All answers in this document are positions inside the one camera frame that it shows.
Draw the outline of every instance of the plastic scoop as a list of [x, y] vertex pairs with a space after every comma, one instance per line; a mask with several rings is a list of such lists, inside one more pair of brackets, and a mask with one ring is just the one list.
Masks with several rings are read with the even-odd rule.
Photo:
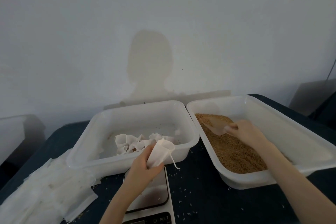
[[210, 126], [210, 125], [206, 124], [204, 121], [202, 121], [204, 126], [206, 126], [208, 129], [210, 129], [210, 131], [212, 133], [214, 133], [215, 135], [221, 136], [221, 135], [224, 135], [226, 133], [224, 127], [228, 126], [229, 123], [227, 123], [223, 120], [217, 119], [215, 117], [204, 117], [203, 119], [208, 120], [212, 124], [212, 126]]

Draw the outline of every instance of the kitchen scale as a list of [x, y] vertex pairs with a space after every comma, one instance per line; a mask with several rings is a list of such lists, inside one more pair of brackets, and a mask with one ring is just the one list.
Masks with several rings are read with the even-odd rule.
[[128, 207], [122, 223], [175, 224], [166, 167]]

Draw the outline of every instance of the white plastic tray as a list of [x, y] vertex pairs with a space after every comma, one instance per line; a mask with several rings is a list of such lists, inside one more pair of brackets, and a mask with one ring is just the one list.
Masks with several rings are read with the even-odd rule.
[[[127, 134], [138, 137], [143, 134], [148, 137], [152, 133], [175, 137], [178, 142], [172, 153], [175, 162], [184, 160], [200, 137], [186, 108], [179, 101], [110, 109], [92, 118], [71, 150], [67, 164], [75, 169], [87, 168], [97, 178], [124, 173], [140, 152], [116, 156], [114, 136]], [[171, 158], [164, 163], [172, 163]]]
[[306, 176], [317, 170], [336, 167], [336, 147], [333, 144], [254, 97], [196, 100], [187, 104], [187, 110], [200, 133], [212, 163], [222, 180], [232, 188], [247, 189], [276, 182], [268, 170], [237, 174], [226, 169], [220, 163], [196, 119], [196, 113], [224, 115], [233, 121], [250, 120]]

